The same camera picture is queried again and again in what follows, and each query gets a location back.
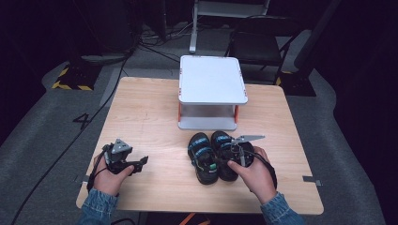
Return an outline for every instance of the denim sleeve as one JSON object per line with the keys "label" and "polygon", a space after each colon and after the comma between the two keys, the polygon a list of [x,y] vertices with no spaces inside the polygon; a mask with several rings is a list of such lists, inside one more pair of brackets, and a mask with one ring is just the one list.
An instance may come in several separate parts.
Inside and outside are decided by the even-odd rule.
{"label": "denim sleeve", "polygon": [[111,215],[117,207],[118,198],[92,188],[82,206],[82,215],[77,224],[111,224]]}
{"label": "denim sleeve", "polygon": [[261,211],[268,225],[304,224],[302,217],[290,208],[280,192],[268,203],[261,205]]}

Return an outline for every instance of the wooden tabletop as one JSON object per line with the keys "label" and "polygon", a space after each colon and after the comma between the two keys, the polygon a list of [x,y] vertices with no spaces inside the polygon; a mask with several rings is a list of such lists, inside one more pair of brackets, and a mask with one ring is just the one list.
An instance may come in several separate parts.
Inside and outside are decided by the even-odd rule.
{"label": "wooden tabletop", "polygon": [[[246,84],[249,101],[240,106],[233,137],[265,135],[253,145],[263,147],[275,168],[278,191],[298,213],[323,212],[312,176],[283,90],[273,85]],[[239,177],[235,182],[219,179],[201,185],[188,156],[188,142],[199,131],[177,125],[178,81],[122,78],[106,118],[93,158],[105,144],[117,138],[133,147],[128,161],[149,156],[139,173],[128,177],[120,189],[118,209],[161,212],[261,213],[260,203]],[[89,162],[87,175],[92,171]],[[83,185],[76,204],[87,197]]]}

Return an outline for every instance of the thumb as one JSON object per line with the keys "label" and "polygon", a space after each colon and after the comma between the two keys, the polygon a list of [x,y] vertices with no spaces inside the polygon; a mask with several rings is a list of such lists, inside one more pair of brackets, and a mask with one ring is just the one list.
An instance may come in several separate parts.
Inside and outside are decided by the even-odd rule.
{"label": "thumb", "polygon": [[119,175],[123,176],[123,178],[126,178],[132,173],[133,170],[134,170],[134,166],[130,165],[130,166],[126,167],[123,171],[121,171],[119,173]]}
{"label": "thumb", "polygon": [[240,174],[240,170],[242,169],[242,167],[237,164],[235,161],[233,160],[229,160],[227,162],[228,166],[231,168],[231,170],[233,170],[235,173]]}

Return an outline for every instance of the black shoe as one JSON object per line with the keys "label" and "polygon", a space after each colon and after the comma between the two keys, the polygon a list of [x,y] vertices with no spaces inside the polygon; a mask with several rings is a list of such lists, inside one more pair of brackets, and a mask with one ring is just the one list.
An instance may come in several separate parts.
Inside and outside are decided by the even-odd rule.
{"label": "black shoe", "polygon": [[[240,164],[239,147],[243,150],[254,152],[254,148],[250,142],[239,143],[238,145],[231,144],[232,137],[223,131],[216,131],[211,135],[211,146],[216,153],[217,162],[219,165],[219,177],[224,181],[237,180],[237,173],[234,172],[227,164],[229,160],[234,160]],[[248,167],[253,163],[253,156],[245,154],[245,166]]]}
{"label": "black shoe", "polygon": [[205,133],[193,135],[188,144],[188,155],[195,167],[196,177],[203,185],[211,185],[217,181],[217,164],[210,140]]}

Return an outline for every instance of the black chair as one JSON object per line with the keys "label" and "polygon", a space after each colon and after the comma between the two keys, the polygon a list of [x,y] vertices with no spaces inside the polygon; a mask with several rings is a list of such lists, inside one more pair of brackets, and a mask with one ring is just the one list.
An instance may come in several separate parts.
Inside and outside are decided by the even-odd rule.
{"label": "black chair", "polygon": [[[301,33],[303,26],[295,19],[266,15],[254,15],[242,19],[230,35],[225,56],[235,57],[240,64],[278,67],[273,84],[289,50],[290,43]],[[277,37],[288,40],[280,48]]]}

